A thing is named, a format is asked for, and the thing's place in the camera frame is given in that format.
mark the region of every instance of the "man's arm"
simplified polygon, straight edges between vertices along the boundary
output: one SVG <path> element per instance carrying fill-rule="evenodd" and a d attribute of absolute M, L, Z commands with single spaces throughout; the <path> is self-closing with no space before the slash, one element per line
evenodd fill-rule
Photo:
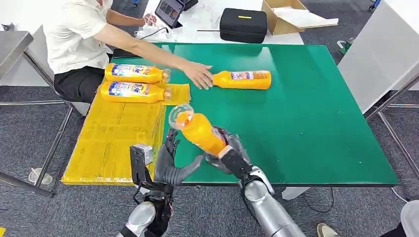
<path fill-rule="evenodd" d="M 109 9 L 106 13 L 106 22 L 117 26 L 143 26 L 145 24 L 143 18 L 125 16 L 112 9 Z"/>
<path fill-rule="evenodd" d="M 93 37 L 100 42 L 123 49 L 153 63 L 182 70 L 199 89 L 202 89 L 202 87 L 208 89 L 212 86 L 212 74 L 208 71 L 211 66 L 178 57 L 145 40 L 133 38 L 127 32 L 110 24 L 106 24 Z"/>

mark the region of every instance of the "white shirt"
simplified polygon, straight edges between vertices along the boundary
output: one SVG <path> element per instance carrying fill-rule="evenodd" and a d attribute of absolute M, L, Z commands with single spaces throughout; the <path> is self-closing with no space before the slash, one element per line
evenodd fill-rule
<path fill-rule="evenodd" d="M 104 43 L 92 36 L 106 23 L 106 14 L 113 0 L 54 0 L 43 24 L 48 51 L 48 64 L 55 74 L 84 66 L 105 69 L 106 53 L 112 53 Z"/>

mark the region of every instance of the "yellow plastic sheet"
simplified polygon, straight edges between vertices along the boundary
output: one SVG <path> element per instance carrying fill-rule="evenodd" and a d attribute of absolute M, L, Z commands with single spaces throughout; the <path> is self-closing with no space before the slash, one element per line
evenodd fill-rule
<path fill-rule="evenodd" d="M 68 185 L 132 185 L 129 147 L 153 147 L 153 160 L 163 142 L 167 105 L 189 102 L 189 85 L 163 84 L 170 101 L 154 104 L 107 102 L 97 95 L 90 106 L 61 181 Z M 154 163 L 148 166 L 151 176 Z"/>

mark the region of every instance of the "green table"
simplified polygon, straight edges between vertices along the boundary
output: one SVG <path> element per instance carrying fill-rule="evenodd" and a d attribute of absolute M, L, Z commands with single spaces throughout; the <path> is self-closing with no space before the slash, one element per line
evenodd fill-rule
<path fill-rule="evenodd" d="M 393 186 L 398 183 L 325 46 L 269 44 L 183 44 L 158 46 L 186 59 L 223 70 L 269 70 L 268 90 L 191 84 L 191 106 L 213 125 L 237 133 L 251 161 L 272 184 L 287 186 Z M 150 65 L 141 58 L 114 62 Z M 171 83 L 189 83 L 180 71 Z M 169 129 L 167 116 L 165 130 Z M 178 135 L 176 166 L 202 151 Z M 237 183 L 206 162 L 185 184 Z"/>

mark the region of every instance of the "black case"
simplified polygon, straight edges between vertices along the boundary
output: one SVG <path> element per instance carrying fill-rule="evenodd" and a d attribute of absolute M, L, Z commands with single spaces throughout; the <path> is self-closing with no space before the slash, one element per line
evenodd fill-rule
<path fill-rule="evenodd" d="M 220 20 L 220 37 L 223 40 L 262 43 L 268 30 L 266 13 L 226 8 Z"/>

